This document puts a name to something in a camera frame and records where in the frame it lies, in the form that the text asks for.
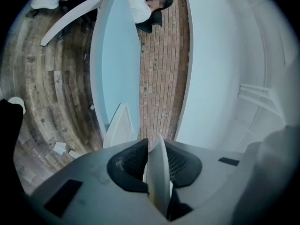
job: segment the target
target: white shirt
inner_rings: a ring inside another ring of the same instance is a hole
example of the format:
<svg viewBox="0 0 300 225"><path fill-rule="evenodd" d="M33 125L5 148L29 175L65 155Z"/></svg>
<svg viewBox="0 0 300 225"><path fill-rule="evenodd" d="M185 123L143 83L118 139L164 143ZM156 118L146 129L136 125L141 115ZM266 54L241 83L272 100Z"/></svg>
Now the white shirt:
<svg viewBox="0 0 300 225"><path fill-rule="evenodd" d="M128 0L135 23L142 23L151 16L151 10L146 0Z"/></svg>

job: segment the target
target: black rectangle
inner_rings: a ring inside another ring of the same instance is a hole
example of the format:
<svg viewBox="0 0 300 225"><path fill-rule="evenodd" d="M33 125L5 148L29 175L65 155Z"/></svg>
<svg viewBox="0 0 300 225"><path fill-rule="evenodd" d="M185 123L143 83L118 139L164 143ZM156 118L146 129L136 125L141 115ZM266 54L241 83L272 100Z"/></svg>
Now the black rectangle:
<svg viewBox="0 0 300 225"><path fill-rule="evenodd" d="M81 185L82 182L68 180L44 207L60 218Z"/></svg>
<svg viewBox="0 0 300 225"><path fill-rule="evenodd" d="M240 162L238 160L234 160L234 159L227 158L227 157L221 157L218 161L222 162L222 163L232 165L232 166L237 166L237 165L239 165L239 162Z"/></svg>

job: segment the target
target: white wall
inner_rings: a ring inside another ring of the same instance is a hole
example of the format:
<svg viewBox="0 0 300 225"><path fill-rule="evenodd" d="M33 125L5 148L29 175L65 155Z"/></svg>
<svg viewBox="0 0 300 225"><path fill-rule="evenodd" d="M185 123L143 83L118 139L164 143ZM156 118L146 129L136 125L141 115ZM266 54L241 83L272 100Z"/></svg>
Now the white wall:
<svg viewBox="0 0 300 225"><path fill-rule="evenodd" d="M299 55L298 40L272 0L188 2L192 66L177 141L244 152L283 123L237 98L239 83L271 87Z"/></svg>
<svg viewBox="0 0 300 225"><path fill-rule="evenodd" d="M190 62L175 139L215 148L231 122L244 61L240 27L228 0L187 0Z"/></svg>

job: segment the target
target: chair backrest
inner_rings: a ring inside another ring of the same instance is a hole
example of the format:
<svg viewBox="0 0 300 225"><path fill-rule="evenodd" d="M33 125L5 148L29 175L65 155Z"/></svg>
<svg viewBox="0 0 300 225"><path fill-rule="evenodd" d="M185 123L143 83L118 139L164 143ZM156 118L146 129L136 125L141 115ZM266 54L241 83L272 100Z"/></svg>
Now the chair backrest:
<svg viewBox="0 0 300 225"><path fill-rule="evenodd" d="M147 33L152 33L153 25L159 25L159 26L163 25L163 15L161 11L153 12L148 20L135 24L137 28Z"/></svg>

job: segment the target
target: person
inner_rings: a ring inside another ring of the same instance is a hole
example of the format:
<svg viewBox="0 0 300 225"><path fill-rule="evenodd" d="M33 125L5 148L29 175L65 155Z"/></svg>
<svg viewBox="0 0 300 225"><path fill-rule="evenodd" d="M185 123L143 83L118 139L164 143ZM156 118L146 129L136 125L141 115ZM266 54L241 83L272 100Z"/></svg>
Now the person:
<svg viewBox="0 0 300 225"><path fill-rule="evenodd" d="M148 20L155 11L161 11L173 4L173 0L128 0L135 23Z"/></svg>
<svg viewBox="0 0 300 225"><path fill-rule="evenodd" d="M148 20L155 11L164 10L173 4L173 0L128 0L135 23ZM55 9L59 0L31 0L33 9Z"/></svg>

